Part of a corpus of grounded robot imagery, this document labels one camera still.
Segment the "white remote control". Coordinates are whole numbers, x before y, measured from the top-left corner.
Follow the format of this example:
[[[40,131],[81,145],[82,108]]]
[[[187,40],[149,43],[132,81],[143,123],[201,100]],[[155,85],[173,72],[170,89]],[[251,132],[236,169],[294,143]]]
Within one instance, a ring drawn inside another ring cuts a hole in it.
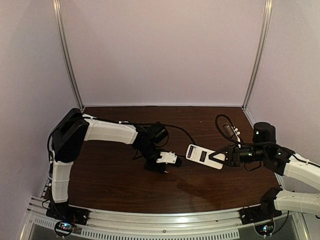
[[[190,149],[190,146],[194,147],[194,151],[192,153],[192,158],[188,158],[188,151]],[[194,144],[190,144],[187,148],[186,154],[185,154],[185,158],[189,161],[210,167],[210,168],[214,168],[217,170],[221,170],[223,168],[223,164],[220,162],[215,162],[212,160],[209,160],[209,154],[215,152],[214,150],[210,150],[201,146],[197,146]]]

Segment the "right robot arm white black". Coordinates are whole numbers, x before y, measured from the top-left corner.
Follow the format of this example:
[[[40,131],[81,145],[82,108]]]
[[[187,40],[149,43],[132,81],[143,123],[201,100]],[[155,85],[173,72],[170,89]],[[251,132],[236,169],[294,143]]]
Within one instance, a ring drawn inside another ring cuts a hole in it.
[[[208,155],[209,160],[228,167],[259,162],[279,176],[320,188],[320,166],[295,151],[280,146],[276,141],[276,128],[268,122],[253,126],[252,143],[234,142]],[[270,188],[260,199],[261,211],[271,216],[280,211],[293,211],[320,215],[318,193],[292,192],[280,187]]]

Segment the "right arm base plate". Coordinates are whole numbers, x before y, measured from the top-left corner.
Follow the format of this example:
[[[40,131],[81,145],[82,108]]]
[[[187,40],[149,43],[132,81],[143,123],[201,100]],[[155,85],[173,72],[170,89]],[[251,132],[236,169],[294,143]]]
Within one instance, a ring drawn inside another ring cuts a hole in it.
[[[272,220],[282,215],[282,212],[279,210],[264,212],[260,204],[255,206],[246,205],[241,208],[238,213],[243,225]]]

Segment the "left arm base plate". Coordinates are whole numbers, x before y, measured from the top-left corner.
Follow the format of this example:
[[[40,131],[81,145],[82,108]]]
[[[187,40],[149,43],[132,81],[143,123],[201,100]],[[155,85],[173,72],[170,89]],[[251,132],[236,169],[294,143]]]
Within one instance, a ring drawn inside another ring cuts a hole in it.
[[[89,213],[88,209],[70,206],[68,202],[63,202],[50,203],[45,215],[70,224],[85,226]]]

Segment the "purple battery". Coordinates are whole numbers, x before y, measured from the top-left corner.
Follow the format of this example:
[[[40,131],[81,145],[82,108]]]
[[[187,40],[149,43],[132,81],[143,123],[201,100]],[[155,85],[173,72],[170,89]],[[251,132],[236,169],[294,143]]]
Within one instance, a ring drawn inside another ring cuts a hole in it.
[[[190,146],[187,157],[192,158],[193,157],[193,152],[194,152],[194,147]]]

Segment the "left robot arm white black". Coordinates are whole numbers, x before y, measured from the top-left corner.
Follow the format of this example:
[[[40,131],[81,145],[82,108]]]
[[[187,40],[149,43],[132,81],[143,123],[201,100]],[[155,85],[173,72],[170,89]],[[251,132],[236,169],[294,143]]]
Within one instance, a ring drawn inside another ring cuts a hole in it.
[[[160,123],[111,121],[71,109],[49,135],[47,147],[50,162],[52,205],[58,211],[69,206],[68,187],[71,168],[84,142],[103,141],[131,145],[146,160],[149,171],[166,173],[167,164],[176,164],[177,155],[160,149],[157,144],[168,137]]]

